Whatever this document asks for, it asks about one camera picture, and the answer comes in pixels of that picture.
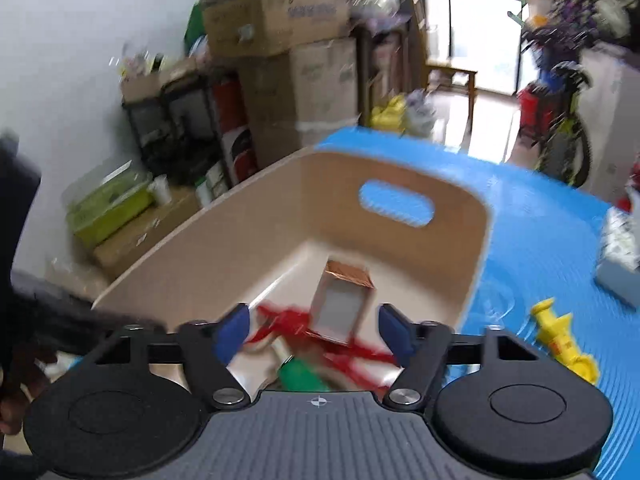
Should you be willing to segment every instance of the wall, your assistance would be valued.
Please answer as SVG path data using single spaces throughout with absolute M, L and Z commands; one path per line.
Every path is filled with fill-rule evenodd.
M 133 150 L 110 59 L 125 41 L 180 54 L 195 1 L 0 0 L 0 128 L 42 170 L 15 267 L 43 276 L 47 257 L 69 257 L 60 194 Z

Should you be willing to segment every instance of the black circular cover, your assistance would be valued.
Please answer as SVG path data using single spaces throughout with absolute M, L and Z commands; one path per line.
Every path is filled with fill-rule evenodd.
M 31 405 L 24 436 L 62 476 L 126 477 L 176 455 L 201 421 L 200 403 L 180 385 L 102 365 L 54 383 Z
M 604 395 L 551 360 L 483 367 L 445 386 L 433 413 L 433 427 L 453 453 L 516 478 L 593 467 L 611 423 Z

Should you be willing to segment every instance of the blue tabletop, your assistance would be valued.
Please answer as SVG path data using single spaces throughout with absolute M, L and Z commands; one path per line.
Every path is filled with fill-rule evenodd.
M 640 472 L 636 438 L 640 314 L 593 281 L 608 205 L 540 174 L 366 128 L 338 130 L 322 148 L 433 173 L 475 191 L 486 201 L 493 213 L 490 248 L 460 332 L 481 333 L 487 324 L 501 324 L 533 342 L 536 327 L 528 315 L 533 304 L 553 296 L 556 314 L 573 312 L 572 332 L 580 348 L 598 361 L 601 376 L 597 386 L 614 408 L 613 430 L 596 476 L 635 480 Z

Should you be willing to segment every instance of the oval handle cutout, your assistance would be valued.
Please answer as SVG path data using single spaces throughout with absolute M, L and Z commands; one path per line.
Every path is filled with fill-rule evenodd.
M 424 195 L 381 180 L 365 182 L 358 193 L 360 205 L 367 211 L 398 222 L 423 227 L 433 219 L 433 202 Z

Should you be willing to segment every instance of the human hand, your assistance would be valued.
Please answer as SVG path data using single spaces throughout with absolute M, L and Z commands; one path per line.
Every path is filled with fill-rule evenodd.
M 18 343 L 14 346 L 9 375 L 2 377 L 0 386 L 0 433 L 20 433 L 22 419 L 30 402 L 21 386 L 26 387 L 31 399 L 39 396 L 50 381 L 38 362 L 53 364 L 57 360 L 54 351 L 34 343 Z

